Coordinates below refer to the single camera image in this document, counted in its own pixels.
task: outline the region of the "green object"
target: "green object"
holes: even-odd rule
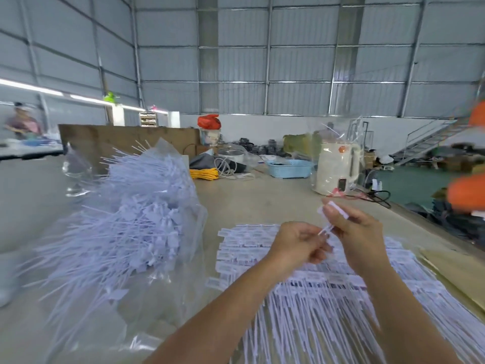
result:
[[[109,91],[108,94],[104,96],[103,101],[116,104],[116,96],[114,95],[113,92]]]

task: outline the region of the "concrete floor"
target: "concrete floor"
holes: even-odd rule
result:
[[[383,190],[391,192],[391,201],[404,205],[414,202],[432,208],[431,195],[464,174],[424,167],[396,166],[394,171],[378,171]]]

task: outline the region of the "workbench surface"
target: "workbench surface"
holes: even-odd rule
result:
[[[3,177],[3,184],[0,184],[3,204],[0,214],[0,226],[3,230],[0,251],[15,249],[37,238],[43,228],[69,209],[72,199],[65,196],[65,189],[70,180],[61,171],[62,161],[63,156],[34,162],[12,160],[7,162],[8,166],[0,163]],[[217,236],[217,232],[223,227],[231,228],[237,224],[282,223],[291,220],[322,225],[322,218],[316,212],[321,204],[321,196],[310,189],[308,179],[276,179],[259,172],[255,174],[256,178],[253,180],[196,180],[200,201],[209,213],[203,234],[207,276],[216,275],[216,251],[222,240]],[[379,219],[384,225],[386,235],[402,238],[403,245],[411,250],[425,248],[434,251],[456,250],[463,253],[467,252],[466,249],[474,251],[473,247],[470,248],[464,242],[448,237],[444,232],[437,232],[434,226],[428,225],[419,217],[414,217],[401,207],[393,206],[394,211],[360,199],[339,201],[353,205]],[[6,207],[5,204],[10,202],[13,202],[12,206]],[[40,220],[35,218],[36,214],[40,215]],[[208,290],[201,305],[216,295],[216,291]],[[6,352],[3,347],[6,345],[5,342],[8,341],[9,345],[12,345],[12,335],[24,337],[28,332],[29,320],[39,320],[43,315],[40,313],[36,297],[39,296],[32,291],[24,291],[9,306],[0,309],[0,352]],[[37,344],[26,350],[31,353],[25,353],[25,361],[15,361],[15,364],[34,362],[35,348],[40,349],[48,343],[46,337],[37,337],[37,340]],[[7,351],[13,353],[24,348],[22,345],[17,348],[9,347],[10,350]],[[3,356],[0,361],[6,364],[13,362],[3,361],[6,359]]]

